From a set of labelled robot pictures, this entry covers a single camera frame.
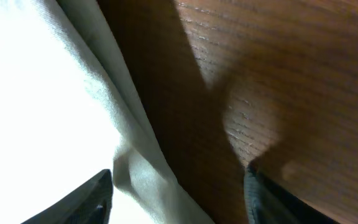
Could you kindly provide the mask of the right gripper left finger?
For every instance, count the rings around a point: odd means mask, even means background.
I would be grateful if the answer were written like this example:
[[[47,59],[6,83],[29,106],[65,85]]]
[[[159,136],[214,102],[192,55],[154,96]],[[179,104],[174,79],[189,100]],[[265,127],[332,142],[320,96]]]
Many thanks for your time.
[[[104,169],[48,209],[23,224],[108,224],[112,174]]]

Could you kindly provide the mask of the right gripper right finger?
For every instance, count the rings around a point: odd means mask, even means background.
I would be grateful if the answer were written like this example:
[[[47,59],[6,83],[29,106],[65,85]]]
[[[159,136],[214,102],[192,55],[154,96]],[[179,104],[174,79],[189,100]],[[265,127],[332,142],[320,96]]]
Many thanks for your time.
[[[249,224],[337,224],[259,172],[246,167],[244,199]]]

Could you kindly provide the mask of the beige khaki shorts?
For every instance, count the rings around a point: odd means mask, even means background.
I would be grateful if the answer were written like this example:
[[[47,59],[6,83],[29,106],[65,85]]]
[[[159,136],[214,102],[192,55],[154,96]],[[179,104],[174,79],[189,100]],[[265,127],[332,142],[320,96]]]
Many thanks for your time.
[[[0,1],[0,223],[98,172],[109,223],[210,223],[167,164],[96,1]]]

